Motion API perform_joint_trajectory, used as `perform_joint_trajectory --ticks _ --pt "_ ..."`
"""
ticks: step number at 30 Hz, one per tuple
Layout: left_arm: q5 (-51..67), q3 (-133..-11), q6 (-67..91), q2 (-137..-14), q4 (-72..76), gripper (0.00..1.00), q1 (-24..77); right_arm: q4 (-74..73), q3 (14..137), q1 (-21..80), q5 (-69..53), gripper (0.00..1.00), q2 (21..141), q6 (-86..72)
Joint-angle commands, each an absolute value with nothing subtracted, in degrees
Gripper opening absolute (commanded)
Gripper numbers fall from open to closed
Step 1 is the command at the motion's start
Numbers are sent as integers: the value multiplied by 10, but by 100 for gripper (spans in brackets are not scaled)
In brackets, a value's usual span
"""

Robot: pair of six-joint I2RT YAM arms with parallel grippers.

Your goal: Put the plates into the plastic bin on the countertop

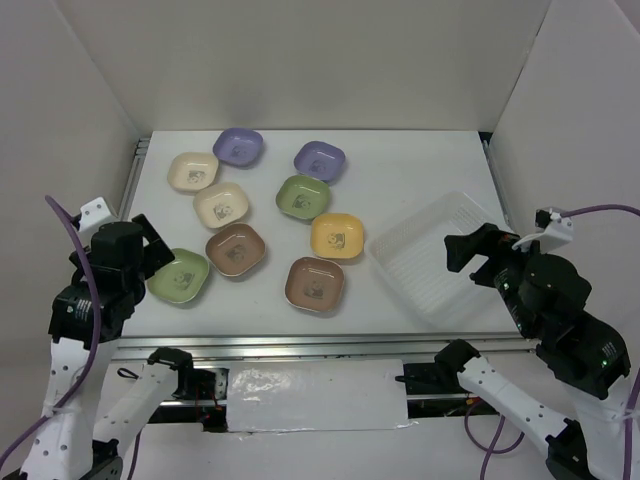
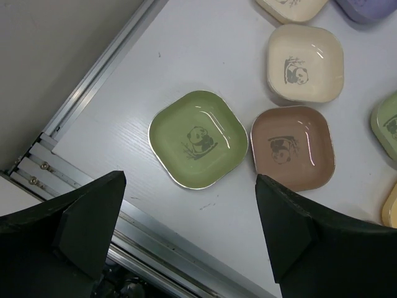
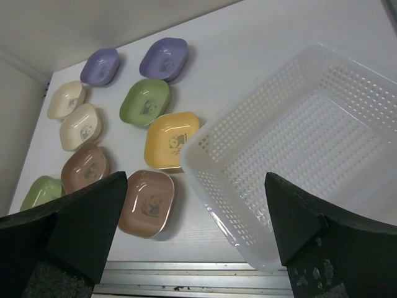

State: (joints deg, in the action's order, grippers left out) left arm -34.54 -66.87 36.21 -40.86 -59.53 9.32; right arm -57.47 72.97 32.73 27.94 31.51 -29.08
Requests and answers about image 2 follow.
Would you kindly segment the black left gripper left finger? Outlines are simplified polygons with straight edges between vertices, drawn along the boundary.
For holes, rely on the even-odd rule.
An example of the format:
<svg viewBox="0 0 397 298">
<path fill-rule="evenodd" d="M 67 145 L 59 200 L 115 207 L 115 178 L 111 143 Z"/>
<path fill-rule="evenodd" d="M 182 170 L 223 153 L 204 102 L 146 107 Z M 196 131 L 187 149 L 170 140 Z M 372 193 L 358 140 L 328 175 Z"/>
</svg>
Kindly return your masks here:
<svg viewBox="0 0 397 298">
<path fill-rule="evenodd" d="M 89 297 L 101 277 L 126 177 L 112 171 L 1 217 L 1 297 Z"/>
</svg>

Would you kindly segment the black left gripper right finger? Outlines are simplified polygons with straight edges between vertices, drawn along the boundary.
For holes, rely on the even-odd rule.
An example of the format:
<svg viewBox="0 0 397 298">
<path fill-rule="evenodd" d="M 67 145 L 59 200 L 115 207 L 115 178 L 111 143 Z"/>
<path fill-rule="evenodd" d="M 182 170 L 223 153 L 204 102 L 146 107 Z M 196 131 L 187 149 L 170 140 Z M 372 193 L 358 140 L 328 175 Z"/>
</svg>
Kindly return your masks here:
<svg viewBox="0 0 397 298">
<path fill-rule="evenodd" d="M 395 297 L 396 230 L 336 212 L 266 175 L 255 185 L 283 297 Z"/>
</svg>

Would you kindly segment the brown panda plate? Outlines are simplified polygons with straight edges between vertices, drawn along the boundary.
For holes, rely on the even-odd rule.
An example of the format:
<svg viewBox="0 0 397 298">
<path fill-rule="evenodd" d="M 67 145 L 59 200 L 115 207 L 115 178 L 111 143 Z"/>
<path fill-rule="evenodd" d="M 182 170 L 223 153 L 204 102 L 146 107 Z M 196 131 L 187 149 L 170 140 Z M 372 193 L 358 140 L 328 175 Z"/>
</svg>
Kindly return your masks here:
<svg viewBox="0 0 397 298">
<path fill-rule="evenodd" d="M 295 192 L 324 186 L 336 167 L 329 125 L 306 106 L 278 107 L 257 116 L 251 128 L 257 174 Z"/>
</svg>

